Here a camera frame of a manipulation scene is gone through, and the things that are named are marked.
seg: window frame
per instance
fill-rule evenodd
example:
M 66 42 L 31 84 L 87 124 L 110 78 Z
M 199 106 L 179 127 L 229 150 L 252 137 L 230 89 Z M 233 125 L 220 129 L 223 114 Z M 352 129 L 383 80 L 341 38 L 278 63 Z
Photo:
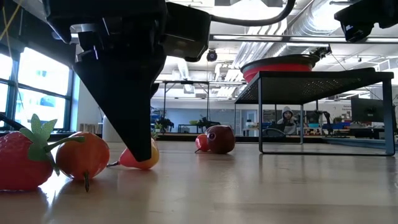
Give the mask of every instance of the window frame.
M 0 44 L 0 54 L 9 56 L 9 49 L 3 44 Z M 19 74 L 19 65 L 21 62 L 21 52 L 16 52 L 15 50 L 11 50 L 12 54 L 12 71 L 10 75 L 10 79 L 6 80 L 0 78 L 0 83 L 8 85 L 8 94 L 7 94 L 7 105 L 6 105 L 6 116 L 11 119 L 15 119 L 16 115 L 16 106 L 17 106 L 17 96 L 18 96 L 18 88 L 35 91 L 38 93 L 43 93 L 48 96 L 54 96 L 65 99 L 65 112 L 63 119 L 63 128 L 55 128 L 55 131 L 69 131 L 70 130 L 70 115 L 72 113 L 72 93 L 73 93 L 73 79 L 74 72 L 69 68 L 69 77 L 68 77 L 68 90 L 66 95 L 54 93 L 52 91 L 47 91 L 39 88 L 35 88 L 26 84 L 17 83 L 18 74 Z M 9 131 L 11 127 L 7 124 L 4 127 L 0 127 L 0 131 Z

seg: black mesh shelf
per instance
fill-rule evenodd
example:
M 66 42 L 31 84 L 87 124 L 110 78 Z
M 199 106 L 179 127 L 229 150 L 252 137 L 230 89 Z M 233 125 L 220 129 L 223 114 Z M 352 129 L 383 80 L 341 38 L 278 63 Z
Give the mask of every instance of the black mesh shelf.
M 235 101 L 258 104 L 303 105 L 394 78 L 392 72 L 350 70 L 344 72 L 259 72 Z

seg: ceiling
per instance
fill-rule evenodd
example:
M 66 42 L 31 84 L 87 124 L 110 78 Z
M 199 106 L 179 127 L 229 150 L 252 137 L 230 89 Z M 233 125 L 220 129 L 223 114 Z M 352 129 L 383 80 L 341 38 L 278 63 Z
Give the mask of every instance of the ceiling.
M 266 19 L 278 14 L 282 8 L 280 7 L 267 7 L 261 0 L 241 0 L 235 1 L 237 3 L 232 6 L 225 6 L 225 3 L 231 0 L 171 0 L 184 5 L 191 5 L 197 9 L 204 10 L 217 16 L 235 17 L 239 19 Z M 308 3 L 310 0 L 297 0 L 296 6 L 291 15 L 286 19 L 285 26 L 288 24 Z M 38 18 L 45 20 L 42 3 L 40 0 L 25 0 L 22 7 L 28 10 Z M 333 15 L 326 19 L 326 23 L 333 20 Z M 210 32 L 212 34 L 247 34 L 250 32 L 250 27 L 232 26 L 227 24 L 220 24 L 212 22 Z M 373 29 L 372 35 L 374 36 L 395 36 L 398 34 L 398 26 L 389 29 L 380 29 L 378 27 Z M 337 29 L 330 35 L 343 36 L 341 29 Z M 222 81 L 220 77 L 224 78 L 228 69 L 224 70 L 223 75 L 219 79 L 214 80 L 216 76 L 215 68 L 217 64 L 228 63 L 231 64 L 242 46 L 242 42 L 210 42 L 209 49 L 215 49 L 218 54 L 217 62 L 207 62 L 207 52 L 203 54 L 201 60 L 196 63 L 187 63 L 187 68 L 190 73 L 193 71 L 203 71 L 203 73 L 196 72 L 195 79 L 209 80 L 209 81 Z M 398 45 L 366 45 L 366 44 L 332 44 L 331 49 L 333 56 L 329 55 L 317 63 L 314 68 L 315 71 L 340 71 L 344 69 L 373 67 L 378 62 L 383 62 L 387 58 L 398 57 Z M 163 71 L 161 72 L 160 79 L 162 80 L 175 80 L 179 79 L 175 74 L 178 73 L 178 60 L 176 58 L 168 58 Z M 240 81 L 242 77 L 236 77 L 234 80 L 227 81 Z M 176 88 L 183 90 L 183 86 L 176 86 Z M 228 89 L 222 85 L 212 86 L 215 89 L 213 93 L 219 91 L 220 88 Z M 235 88 L 235 92 L 231 94 L 234 97 L 239 91 Z

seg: table surface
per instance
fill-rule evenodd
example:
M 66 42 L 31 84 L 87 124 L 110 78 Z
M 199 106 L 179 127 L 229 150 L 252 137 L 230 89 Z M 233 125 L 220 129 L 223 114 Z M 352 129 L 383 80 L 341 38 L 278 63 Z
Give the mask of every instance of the table surface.
M 394 78 L 392 72 L 369 69 L 344 72 L 259 72 L 239 94 L 235 104 L 302 105 Z
M 109 144 L 111 161 L 123 144 Z M 0 193 L 2 224 L 336 224 L 398 220 L 395 157 L 260 155 L 237 144 L 195 154 L 194 142 L 159 142 L 149 171 L 107 168 L 91 182 L 53 175 L 37 192 Z M 265 151 L 377 152 L 329 144 L 264 145 Z

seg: red bowl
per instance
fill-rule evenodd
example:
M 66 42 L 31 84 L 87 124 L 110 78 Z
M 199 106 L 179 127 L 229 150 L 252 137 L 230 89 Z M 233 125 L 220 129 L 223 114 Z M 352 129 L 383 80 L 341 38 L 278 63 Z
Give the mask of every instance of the red bowl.
M 274 58 L 264 58 L 245 64 L 241 68 L 243 78 L 249 83 L 258 72 L 311 72 L 319 61 L 314 55 L 286 55 Z

